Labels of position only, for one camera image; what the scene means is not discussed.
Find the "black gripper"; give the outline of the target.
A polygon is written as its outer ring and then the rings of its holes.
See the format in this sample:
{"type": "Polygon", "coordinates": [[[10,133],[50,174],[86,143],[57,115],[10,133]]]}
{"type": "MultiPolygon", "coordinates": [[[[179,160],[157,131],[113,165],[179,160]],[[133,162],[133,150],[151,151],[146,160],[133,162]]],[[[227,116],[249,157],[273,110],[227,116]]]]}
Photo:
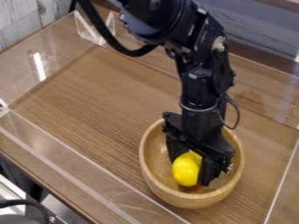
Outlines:
{"type": "Polygon", "coordinates": [[[230,170],[235,149],[222,134],[227,101],[218,100],[210,108],[182,105],[182,113],[163,113],[163,132],[171,162],[187,151],[202,156],[199,184],[209,186],[222,172],[230,170]]]}

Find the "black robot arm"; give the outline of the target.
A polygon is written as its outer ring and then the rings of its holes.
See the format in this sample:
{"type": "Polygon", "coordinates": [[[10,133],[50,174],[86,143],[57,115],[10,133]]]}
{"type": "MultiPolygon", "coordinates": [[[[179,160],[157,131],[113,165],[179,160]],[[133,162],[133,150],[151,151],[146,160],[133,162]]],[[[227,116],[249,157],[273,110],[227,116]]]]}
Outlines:
{"type": "Polygon", "coordinates": [[[225,28],[194,0],[118,0],[126,28],[149,45],[163,46],[182,82],[181,113],[163,113],[170,159],[201,157],[195,183],[207,186],[230,170],[235,150],[222,135],[234,87],[225,28]]]}

